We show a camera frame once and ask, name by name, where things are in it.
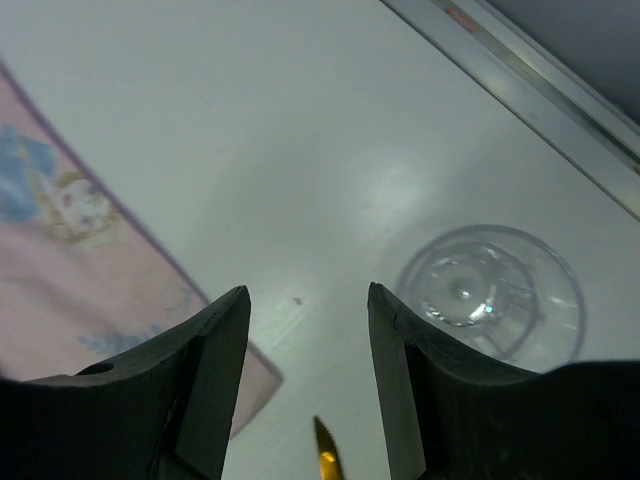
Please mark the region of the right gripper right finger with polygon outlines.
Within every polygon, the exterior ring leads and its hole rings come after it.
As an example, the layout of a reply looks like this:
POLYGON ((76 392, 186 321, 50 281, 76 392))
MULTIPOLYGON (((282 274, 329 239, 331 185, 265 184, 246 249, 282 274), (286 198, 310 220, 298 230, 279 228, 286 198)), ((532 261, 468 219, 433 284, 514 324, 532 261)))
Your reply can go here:
POLYGON ((428 324, 385 286, 369 338, 395 479, 635 479, 639 365, 533 373, 428 324))

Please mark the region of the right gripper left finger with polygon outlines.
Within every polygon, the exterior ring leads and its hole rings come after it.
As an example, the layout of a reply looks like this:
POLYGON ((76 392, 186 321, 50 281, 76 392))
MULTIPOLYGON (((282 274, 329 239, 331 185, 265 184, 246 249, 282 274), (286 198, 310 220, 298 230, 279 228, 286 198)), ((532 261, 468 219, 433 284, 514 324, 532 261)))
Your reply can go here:
POLYGON ((218 479, 248 346, 239 286, 76 375, 1 382, 5 479, 218 479))

